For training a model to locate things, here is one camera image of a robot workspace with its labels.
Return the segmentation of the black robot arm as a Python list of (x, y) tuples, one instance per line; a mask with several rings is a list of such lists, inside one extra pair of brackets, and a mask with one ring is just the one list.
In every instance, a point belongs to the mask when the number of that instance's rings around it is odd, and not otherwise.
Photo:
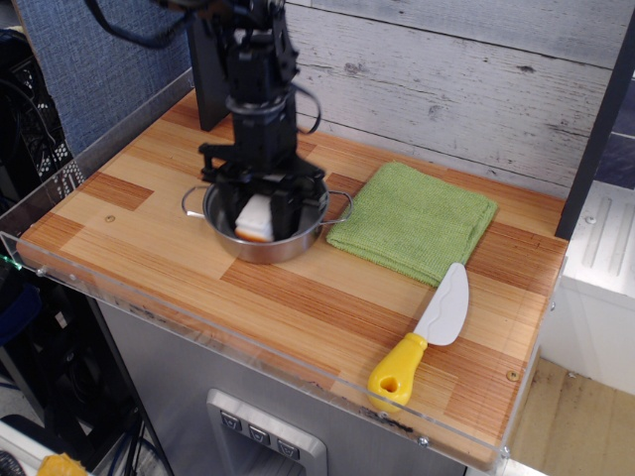
[(268, 240), (284, 240), (300, 227), (302, 206), (324, 172), (297, 152), (294, 78), (298, 51), (289, 38), (282, 1), (163, 1), (182, 12), (169, 29), (142, 37), (112, 25), (97, 2), (86, 6), (110, 35), (149, 49), (162, 49), (195, 18), (212, 37), (228, 84), (225, 104), (232, 115), (231, 145), (203, 144), (203, 178), (214, 184), (233, 229), (253, 196), (262, 197)]

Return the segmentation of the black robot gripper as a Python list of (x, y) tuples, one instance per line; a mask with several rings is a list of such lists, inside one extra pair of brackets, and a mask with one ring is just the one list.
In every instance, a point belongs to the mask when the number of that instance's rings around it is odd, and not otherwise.
[(300, 229), (305, 201), (301, 192), (312, 193), (324, 178), (324, 170), (298, 155), (295, 105), (267, 111), (234, 108), (232, 125), (232, 145), (199, 147), (202, 179), (215, 184), (231, 229), (253, 193), (273, 194), (274, 240), (292, 237)]

